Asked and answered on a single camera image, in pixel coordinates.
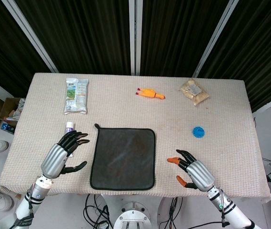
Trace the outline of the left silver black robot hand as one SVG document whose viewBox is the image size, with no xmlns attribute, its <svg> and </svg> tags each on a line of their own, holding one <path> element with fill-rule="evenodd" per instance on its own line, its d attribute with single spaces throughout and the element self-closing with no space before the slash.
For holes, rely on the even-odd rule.
<svg viewBox="0 0 271 229">
<path fill-rule="evenodd" d="M 77 132 L 76 130 L 66 133 L 46 155 L 41 164 L 42 174 L 48 179 L 56 179 L 60 175 L 83 169 L 87 161 L 83 161 L 75 167 L 66 167 L 66 162 L 78 146 L 89 142 L 88 139 L 84 139 L 87 135 L 87 133 Z"/>
</svg>

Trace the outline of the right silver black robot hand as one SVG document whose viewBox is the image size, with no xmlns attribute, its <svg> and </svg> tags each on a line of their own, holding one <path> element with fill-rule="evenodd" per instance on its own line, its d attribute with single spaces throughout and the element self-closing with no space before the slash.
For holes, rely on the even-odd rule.
<svg viewBox="0 0 271 229">
<path fill-rule="evenodd" d="M 191 153 L 185 150 L 176 149 L 176 151 L 183 157 L 168 158 L 167 161 L 176 164 L 184 172 L 188 174 L 192 182 L 186 182 L 180 176 L 176 176 L 177 181 L 184 188 L 198 189 L 202 192 L 208 192 L 214 187 L 215 178 L 207 167 L 197 160 Z"/>
</svg>

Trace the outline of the grey green cloth black trim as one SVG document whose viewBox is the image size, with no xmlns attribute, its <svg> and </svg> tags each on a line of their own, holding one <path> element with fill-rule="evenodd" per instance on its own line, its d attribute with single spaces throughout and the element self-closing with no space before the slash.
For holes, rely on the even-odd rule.
<svg viewBox="0 0 271 229">
<path fill-rule="evenodd" d="M 95 190 L 142 191 L 155 184 L 156 135 L 148 128 L 98 130 L 90 186 Z"/>
</svg>

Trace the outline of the blue round plastic lid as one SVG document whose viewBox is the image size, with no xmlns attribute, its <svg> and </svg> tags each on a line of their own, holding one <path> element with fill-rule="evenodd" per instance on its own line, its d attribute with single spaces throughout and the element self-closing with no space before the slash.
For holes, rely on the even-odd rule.
<svg viewBox="0 0 271 229">
<path fill-rule="evenodd" d="M 196 138 L 202 138 L 205 136 L 205 131 L 201 126 L 196 126 L 193 128 L 192 134 Z"/>
</svg>

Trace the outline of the small blue packet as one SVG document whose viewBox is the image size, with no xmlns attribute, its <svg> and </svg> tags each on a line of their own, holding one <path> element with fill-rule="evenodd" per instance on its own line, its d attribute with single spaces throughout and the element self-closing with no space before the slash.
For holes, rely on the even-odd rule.
<svg viewBox="0 0 271 229">
<path fill-rule="evenodd" d="M 10 124 L 3 122 L 0 127 L 1 130 L 8 132 L 10 134 L 14 134 L 15 132 L 15 127 L 11 126 Z"/>
</svg>

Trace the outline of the white green snack bag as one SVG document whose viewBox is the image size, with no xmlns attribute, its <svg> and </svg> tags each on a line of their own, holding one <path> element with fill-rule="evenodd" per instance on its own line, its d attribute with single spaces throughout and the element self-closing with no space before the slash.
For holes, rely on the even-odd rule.
<svg viewBox="0 0 271 229">
<path fill-rule="evenodd" d="M 64 114 L 87 114 L 88 79 L 66 78 Z"/>
</svg>

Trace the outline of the small open cardboard box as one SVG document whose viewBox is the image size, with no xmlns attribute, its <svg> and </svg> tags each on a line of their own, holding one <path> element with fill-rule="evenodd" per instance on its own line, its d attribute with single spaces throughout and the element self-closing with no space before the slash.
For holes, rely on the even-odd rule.
<svg viewBox="0 0 271 229">
<path fill-rule="evenodd" d="M 25 98 L 6 98 L 0 111 L 0 120 L 16 127 L 25 105 Z"/>
</svg>

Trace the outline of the beige waffle tablecloth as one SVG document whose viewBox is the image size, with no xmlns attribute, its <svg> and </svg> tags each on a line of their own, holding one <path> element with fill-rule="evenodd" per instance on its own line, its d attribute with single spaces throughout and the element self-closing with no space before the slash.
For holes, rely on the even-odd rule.
<svg viewBox="0 0 271 229">
<path fill-rule="evenodd" d="M 64 114 L 66 78 L 88 79 L 87 114 Z M 146 195 L 161 197 L 200 196 L 183 188 L 176 176 L 190 178 L 167 161 L 176 149 L 190 152 L 215 177 L 215 183 L 230 197 L 271 200 L 259 141 L 245 84 L 240 80 L 198 79 L 209 98 L 194 106 L 181 91 L 186 78 L 130 75 L 36 73 L 17 123 L 2 174 L 3 192 L 24 194 L 41 175 L 41 164 L 71 121 L 88 134 L 89 143 L 79 146 L 67 166 L 83 161 L 76 173 L 54 180 L 50 194 L 95 193 L 90 173 L 97 140 L 95 124 L 101 127 L 148 128 L 156 135 L 155 185 Z M 136 95 L 138 88 L 153 89 L 165 99 Z M 192 130 L 201 126 L 205 136 Z"/>
</svg>

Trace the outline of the white robot torso column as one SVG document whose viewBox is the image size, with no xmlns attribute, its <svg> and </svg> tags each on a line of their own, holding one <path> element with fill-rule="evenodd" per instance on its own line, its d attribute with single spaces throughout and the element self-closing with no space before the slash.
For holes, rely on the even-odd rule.
<svg viewBox="0 0 271 229">
<path fill-rule="evenodd" d="M 171 198 L 133 194 L 102 194 L 113 229 L 161 229 L 161 208 Z"/>
</svg>

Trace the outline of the clear bag of beige snacks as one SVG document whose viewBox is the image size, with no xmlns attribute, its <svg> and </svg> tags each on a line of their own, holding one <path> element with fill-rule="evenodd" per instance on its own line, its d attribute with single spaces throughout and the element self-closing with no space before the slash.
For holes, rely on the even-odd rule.
<svg viewBox="0 0 271 229">
<path fill-rule="evenodd" d="M 193 102 L 194 106 L 199 105 L 209 98 L 209 94 L 193 78 L 185 82 L 181 86 L 180 90 L 188 99 Z"/>
</svg>

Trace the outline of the orange rubber chicken toy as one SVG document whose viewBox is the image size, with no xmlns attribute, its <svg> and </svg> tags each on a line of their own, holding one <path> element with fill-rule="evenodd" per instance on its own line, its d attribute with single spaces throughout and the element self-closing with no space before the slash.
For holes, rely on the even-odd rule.
<svg viewBox="0 0 271 229">
<path fill-rule="evenodd" d="M 144 88 L 138 88 L 136 95 L 144 96 L 147 98 L 158 98 L 158 99 L 165 99 L 166 97 L 162 94 L 159 94 L 155 92 L 153 89 L 144 89 Z"/>
</svg>

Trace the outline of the white metal frame post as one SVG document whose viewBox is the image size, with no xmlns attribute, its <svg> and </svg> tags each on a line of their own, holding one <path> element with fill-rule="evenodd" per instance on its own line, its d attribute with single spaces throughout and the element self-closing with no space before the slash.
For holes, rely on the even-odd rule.
<svg viewBox="0 0 271 229">
<path fill-rule="evenodd" d="M 129 31 L 130 31 L 130 72 L 131 75 L 141 74 L 141 41 L 143 0 L 128 0 Z"/>
<path fill-rule="evenodd" d="M 6 9 L 9 11 L 11 16 L 14 18 L 18 26 L 21 28 L 27 39 L 32 44 L 33 48 L 36 50 L 40 58 L 49 68 L 51 73 L 59 73 L 58 68 L 56 67 L 55 63 L 49 56 L 48 52 L 42 45 L 41 41 L 39 40 L 38 36 L 34 32 L 33 28 L 29 24 L 28 20 L 25 18 L 24 14 L 18 7 L 15 0 L 1 0 L 4 4 Z"/>
<path fill-rule="evenodd" d="M 225 10 L 220 17 L 220 20 L 200 58 L 200 61 L 192 75 L 192 78 L 197 78 L 200 74 L 200 71 L 202 67 L 204 66 L 206 60 L 208 59 L 212 49 L 214 48 L 218 38 L 220 37 L 223 29 L 225 28 L 229 18 L 231 17 L 233 11 L 235 10 L 237 4 L 239 3 L 239 0 L 229 0 L 227 6 L 225 7 Z"/>
</svg>

